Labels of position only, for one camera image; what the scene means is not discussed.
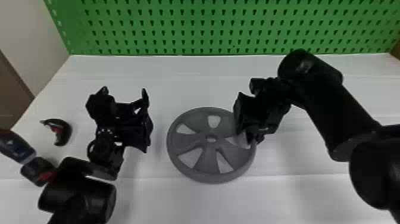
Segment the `black cylinder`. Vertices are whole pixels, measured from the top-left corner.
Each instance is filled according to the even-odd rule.
[[[290,84],[293,101],[306,110],[336,161],[348,161],[352,150],[380,127],[343,87],[342,74],[304,50],[283,59],[278,77]]]
[[[77,195],[85,199],[89,213],[99,223],[106,223],[110,219],[115,206],[115,186],[81,175],[57,174],[43,190],[38,207],[55,213],[63,210],[66,202]]]

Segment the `black plastic part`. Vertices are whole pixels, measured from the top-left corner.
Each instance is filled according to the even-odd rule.
[[[283,59],[278,78],[290,85],[288,97],[306,110],[336,161],[348,161],[352,150],[380,128],[343,87],[341,73],[304,50]]]
[[[69,198],[61,209],[50,218],[48,224],[86,224],[93,223],[90,208],[85,196],[77,194]]]
[[[400,138],[363,143],[349,164],[357,194],[377,209],[389,210],[400,223]]]
[[[141,99],[129,104],[116,103],[106,86],[91,95],[86,109],[96,121],[97,129],[96,138],[87,146],[89,160],[104,166],[117,178],[127,146],[146,153],[154,128],[148,107],[149,96],[145,89],[142,89]]]
[[[68,143],[72,134],[72,127],[70,124],[61,119],[46,119],[40,122],[55,132],[55,146],[61,147]]]
[[[275,133],[283,116],[290,110],[285,99],[288,86],[276,79],[253,78],[249,84],[255,97],[239,93],[233,106],[235,131],[246,130],[248,142],[260,143],[264,135]]]
[[[54,213],[51,223],[66,223],[57,221],[69,214],[75,214],[68,218],[78,223],[107,223],[115,206],[115,186],[87,177],[107,175],[103,172],[86,161],[65,158],[40,195],[39,209]]]
[[[36,155],[36,151],[23,138],[4,129],[0,129],[0,153],[21,164],[29,162],[30,157],[33,159]]]
[[[36,186],[43,186],[53,177],[55,166],[42,157],[36,157],[25,164],[20,173]]]

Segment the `robotic arm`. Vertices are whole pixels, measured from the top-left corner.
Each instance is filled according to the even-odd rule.
[[[287,55],[276,78],[253,78],[254,97],[239,93],[233,106],[237,134],[260,143],[274,133],[293,104],[304,109],[329,156],[349,162],[357,194],[400,223],[400,125],[382,126],[343,87],[342,74],[302,50]]]

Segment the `gray plastic wheel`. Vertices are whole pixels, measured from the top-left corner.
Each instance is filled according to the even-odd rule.
[[[208,124],[209,116],[220,117],[219,124],[213,128]],[[186,125],[195,133],[178,132],[180,125]],[[250,167],[256,143],[250,148],[237,146],[226,138],[235,136],[233,113],[214,107],[201,107],[189,110],[180,115],[171,125],[167,135],[167,149],[172,163],[185,176],[205,183],[223,183],[244,174]],[[201,154],[193,167],[179,159],[195,148],[201,148]],[[222,173],[218,166],[217,153],[228,162],[232,171]]]

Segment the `wheel spoke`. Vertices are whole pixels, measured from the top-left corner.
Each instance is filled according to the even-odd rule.
[[[221,134],[224,138],[235,135],[233,114],[219,114],[219,116],[221,117],[221,121],[215,128],[215,132]]]
[[[197,133],[205,132],[210,129],[207,113],[197,113],[188,116],[183,123]]]
[[[218,167],[216,151],[207,148],[203,149],[193,169],[204,173],[219,174],[220,169]]]
[[[242,167],[249,160],[249,156],[251,155],[250,150],[235,146],[225,139],[220,144],[218,150],[220,150],[222,156],[235,170]]]
[[[193,135],[174,133],[172,135],[173,150],[176,155],[182,155],[190,150],[195,149],[201,142],[201,135],[196,133]]]

